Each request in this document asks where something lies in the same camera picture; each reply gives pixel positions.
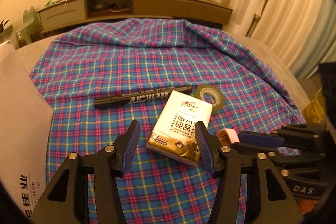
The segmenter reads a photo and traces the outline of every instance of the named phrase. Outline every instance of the bed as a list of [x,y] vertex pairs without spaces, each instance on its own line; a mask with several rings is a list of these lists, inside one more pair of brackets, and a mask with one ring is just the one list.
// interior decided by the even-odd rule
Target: bed
[[[213,84],[224,93],[226,105],[211,116],[211,134],[223,126],[267,133],[284,123],[304,122],[300,112],[309,103],[298,81],[265,45],[185,20],[93,23],[18,53],[55,111],[47,182],[69,153],[95,153],[125,132],[131,120],[141,123],[131,170],[117,180],[128,224],[206,223],[218,181],[201,163],[188,166],[146,149],[164,100],[101,111],[92,106],[93,98],[167,85]],[[90,218],[96,223],[93,187],[89,178]],[[242,176],[237,223],[244,221],[245,197]]]

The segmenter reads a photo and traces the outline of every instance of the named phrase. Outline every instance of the drawer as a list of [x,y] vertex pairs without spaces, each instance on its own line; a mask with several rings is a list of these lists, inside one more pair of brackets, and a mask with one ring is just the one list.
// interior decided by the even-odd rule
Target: drawer
[[187,0],[133,0],[133,15],[186,17]]
[[226,25],[229,22],[232,11],[216,5],[191,2],[188,11],[188,18],[195,18],[209,22],[216,22]]
[[48,30],[67,23],[87,18],[85,0],[68,1],[65,5],[55,5],[40,12],[43,30]]

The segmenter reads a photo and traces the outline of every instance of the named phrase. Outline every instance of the small box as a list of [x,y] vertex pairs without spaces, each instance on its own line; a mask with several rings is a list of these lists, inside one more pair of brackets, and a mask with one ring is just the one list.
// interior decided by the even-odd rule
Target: small box
[[212,104],[173,91],[146,147],[189,165],[198,163],[201,154],[194,127],[198,121],[208,127],[211,110]]

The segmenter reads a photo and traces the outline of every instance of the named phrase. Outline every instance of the gold label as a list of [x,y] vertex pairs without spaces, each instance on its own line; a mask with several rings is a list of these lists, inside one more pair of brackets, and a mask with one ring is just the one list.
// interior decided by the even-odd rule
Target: gold label
[[325,98],[322,88],[316,93],[314,99],[303,110],[303,116],[307,124],[325,124],[327,120]]
[[158,149],[194,162],[199,162],[201,158],[198,145],[188,140],[173,139],[152,133],[148,143]]

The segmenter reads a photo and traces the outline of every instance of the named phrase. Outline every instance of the blue gripper pad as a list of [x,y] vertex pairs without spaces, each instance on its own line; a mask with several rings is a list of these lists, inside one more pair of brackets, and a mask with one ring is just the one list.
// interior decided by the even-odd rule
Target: blue gripper pad
[[138,121],[132,121],[127,132],[123,135],[119,135],[113,143],[113,146],[117,149],[117,159],[122,176],[131,168],[139,138],[140,123]]
[[195,138],[205,170],[212,178],[220,177],[222,166],[219,158],[219,149],[222,145],[217,136],[210,135],[203,122],[195,124]]
[[277,148],[283,145],[284,139],[277,134],[256,133],[250,131],[241,131],[238,135],[241,143]]

